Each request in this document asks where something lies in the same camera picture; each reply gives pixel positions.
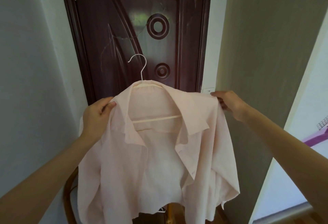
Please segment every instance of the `pink shirt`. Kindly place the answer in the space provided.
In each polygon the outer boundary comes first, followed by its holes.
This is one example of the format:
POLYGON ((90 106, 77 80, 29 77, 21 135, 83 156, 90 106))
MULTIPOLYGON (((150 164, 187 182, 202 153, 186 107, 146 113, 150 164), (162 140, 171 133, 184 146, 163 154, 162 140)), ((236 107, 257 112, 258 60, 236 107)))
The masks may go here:
POLYGON ((186 224, 212 221, 216 206, 240 192, 218 100, 156 81, 144 83, 162 88, 133 88, 140 83, 113 99, 106 132, 79 165, 81 222, 132 224, 171 202, 185 206, 186 224), (133 123, 175 115, 181 117, 133 123))

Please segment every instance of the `hanger hook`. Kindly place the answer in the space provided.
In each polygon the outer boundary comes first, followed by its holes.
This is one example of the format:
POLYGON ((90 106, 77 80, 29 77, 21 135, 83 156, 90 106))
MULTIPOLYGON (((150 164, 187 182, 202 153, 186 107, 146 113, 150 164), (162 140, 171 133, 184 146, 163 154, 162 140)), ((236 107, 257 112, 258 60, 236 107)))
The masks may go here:
POLYGON ((131 56, 130 60, 128 61, 128 63, 131 61, 131 59, 136 56, 136 55, 139 55, 139 56, 143 56, 145 58, 145 66, 142 68, 141 72, 140 72, 140 75, 141 75, 141 83, 143 83, 143 79, 142 79, 142 71, 144 70, 144 68, 146 67, 146 64, 147 64, 147 59, 146 57, 143 55, 143 54, 134 54, 133 56, 131 56))

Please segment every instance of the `concentric circle carving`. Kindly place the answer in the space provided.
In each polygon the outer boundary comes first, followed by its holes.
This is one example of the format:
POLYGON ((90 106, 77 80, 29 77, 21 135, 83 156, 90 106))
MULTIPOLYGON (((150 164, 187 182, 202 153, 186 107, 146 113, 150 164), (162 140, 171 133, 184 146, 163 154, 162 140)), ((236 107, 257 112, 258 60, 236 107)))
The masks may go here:
POLYGON ((163 39, 167 36, 169 30, 170 30, 169 21, 164 15, 160 13, 155 13, 149 17, 147 21, 147 31, 152 38, 158 40, 163 39), (157 22, 161 23, 163 27, 162 30, 159 32, 154 29, 154 24, 157 22))
POLYGON ((165 63, 160 63, 157 64, 157 66, 155 67, 155 75, 161 79, 161 80, 165 80, 167 77, 170 76, 170 67, 165 64, 165 63))

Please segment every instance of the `dark brown wooden door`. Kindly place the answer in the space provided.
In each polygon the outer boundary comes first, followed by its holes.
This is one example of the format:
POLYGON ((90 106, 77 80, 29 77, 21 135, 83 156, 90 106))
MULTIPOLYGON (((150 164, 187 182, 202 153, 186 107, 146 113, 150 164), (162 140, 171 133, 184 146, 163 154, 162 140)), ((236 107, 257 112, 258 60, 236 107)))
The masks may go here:
POLYGON ((207 9, 204 0, 75 1, 87 59, 84 68, 87 65, 90 73, 84 84, 91 80, 95 100, 115 96, 141 80, 144 58, 136 56, 127 63, 138 53, 147 58, 144 80, 188 92, 200 89, 209 0, 207 9))

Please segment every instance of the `white switch plate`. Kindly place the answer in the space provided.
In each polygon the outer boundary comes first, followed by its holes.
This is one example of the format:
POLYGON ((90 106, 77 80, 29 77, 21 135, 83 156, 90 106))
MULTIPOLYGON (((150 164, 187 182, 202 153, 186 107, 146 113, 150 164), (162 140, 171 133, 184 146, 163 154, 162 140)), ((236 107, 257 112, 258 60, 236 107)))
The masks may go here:
POLYGON ((215 88, 213 88, 213 87, 210 87, 207 89, 202 89, 203 94, 210 94, 211 92, 214 92, 214 91, 215 91, 215 88))

